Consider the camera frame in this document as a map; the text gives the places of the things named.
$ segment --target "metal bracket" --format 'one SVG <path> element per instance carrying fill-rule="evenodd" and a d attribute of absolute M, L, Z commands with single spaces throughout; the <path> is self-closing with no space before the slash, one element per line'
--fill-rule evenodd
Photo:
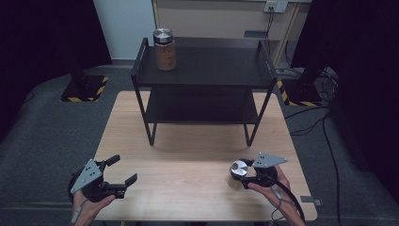
<path fill-rule="evenodd" d="M 321 200 L 315 200 L 312 196 L 301 196 L 300 200 L 302 202 L 313 202 L 314 205 L 323 205 Z"/>
<path fill-rule="evenodd" d="M 271 168 L 285 162 L 288 162 L 287 158 L 278 157 L 270 153 L 259 153 L 252 166 L 254 168 Z"/>
<path fill-rule="evenodd" d="M 89 159 L 88 163 L 82 170 L 82 173 L 77 178 L 75 184 L 71 189 L 71 193 L 74 194 L 76 191 L 82 189 L 87 186 L 91 182 L 95 181 L 97 178 L 102 176 L 102 172 L 97 166 L 96 162 L 93 159 Z"/>

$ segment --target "yellow and black hazard tape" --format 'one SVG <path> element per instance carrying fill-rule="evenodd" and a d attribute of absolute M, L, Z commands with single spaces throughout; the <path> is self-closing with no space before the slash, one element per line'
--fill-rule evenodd
<path fill-rule="evenodd" d="M 277 82 L 277 86 L 279 87 L 279 92 L 281 93 L 282 101 L 285 105 L 306 105 L 306 106 L 320 106 L 322 105 L 321 102 L 293 102 L 290 101 L 290 98 L 285 91 L 284 86 L 282 85 L 281 81 Z"/>
<path fill-rule="evenodd" d="M 104 91 L 106 82 L 108 81 L 108 77 L 104 77 L 99 89 L 97 90 L 97 93 L 95 95 L 90 96 L 90 97 L 77 97 L 77 96 L 63 96 L 61 97 L 61 102 L 97 102 L 98 99 L 100 98 L 101 94 Z"/>

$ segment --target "glass jar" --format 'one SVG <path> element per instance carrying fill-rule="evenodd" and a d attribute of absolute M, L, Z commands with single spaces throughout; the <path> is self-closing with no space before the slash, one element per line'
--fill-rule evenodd
<path fill-rule="evenodd" d="M 159 28 L 153 32 L 156 64 L 160 70 L 169 71 L 176 67 L 176 48 L 170 29 Z"/>

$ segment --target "human hand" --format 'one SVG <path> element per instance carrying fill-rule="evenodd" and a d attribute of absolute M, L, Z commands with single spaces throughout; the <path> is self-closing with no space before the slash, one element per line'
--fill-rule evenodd
<path fill-rule="evenodd" d="M 288 181 L 287 177 L 285 177 L 284 172 L 281 170 L 280 166 L 275 166 L 276 171 L 277 171 L 277 180 L 280 181 L 283 185 L 285 185 L 288 189 L 291 190 L 290 188 L 290 182 Z M 248 187 L 254 191 L 257 191 L 261 194 L 263 194 L 269 201 L 270 203 L 275 206 L 276 208 L 279 208 L 280 200 L 276 196 L 275 192 L 271 187 L 263 187 L 259 186 L 253 183 L 249 183 Z M 279 193 L 284 197 L 284 200 L 286 201 L 291 201 L 289 196 L 278 187 Z"/>
<path fill-rule="evenodd" d="M 76 191 L 73 196 L 72 217 L 75 215 L 76 210 L 81 206 L 80 215 L 77 218 L 74 226 L 88 226 L 100 213 L 100 211 L 109 205 L 116 197 L 114 195 L 105 197 L 99 202 L 89 201 L 82 190 Z"/>
<path fill-rule="evenodd" d="M 285 177 L 284 173 L 282 172 L 279 166 L 275 166 L 278 178 L 277 180 L 280 181 L 284 186 L 291 190 L 290 182 L 288 181 L 287 177 Z M 249 183 L 248 187 L 256 192 L 263 194 L 270 203 L 275 206 L 282 215 L 287 219 L 290 225 L 292 226 L 303 226 L 305 222 L 302 220 L 300 215 L 296 212 L 295 206 L 293 205 L 290 196 L 283 191 L 279 186 L 276 187 L 277 191 L 281 195 L 279 198 L 277 194 L 273 191 L 272 187 L 263 187 L 253 183 Z"/>

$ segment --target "black metal shelf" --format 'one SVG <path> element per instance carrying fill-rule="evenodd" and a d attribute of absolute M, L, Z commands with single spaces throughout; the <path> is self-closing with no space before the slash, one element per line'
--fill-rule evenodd
<path fill-rule="evenodd" d="M 148 123 L 255 124 L 251 89 L 152 88 Z"/>
<path fill-rule="evenodd" d="M 264 42 L 260 40 L 257 48 L 176 45 L 177 66 L 161 71 L 154 48 L 143 39 L 132 69 L 150 144 L 154 143 L 157 123 L 200 123 L 243 124 L 250 146 L 277 82 Z M 151 88 L 146 107 L 140 88 Z M 267 89 L 261 109 L 256 108 L 253 89 Z M 153 123 L 152 132 L 149 123 Z M 251 135 L 248 124 L 254 124 Z"/>

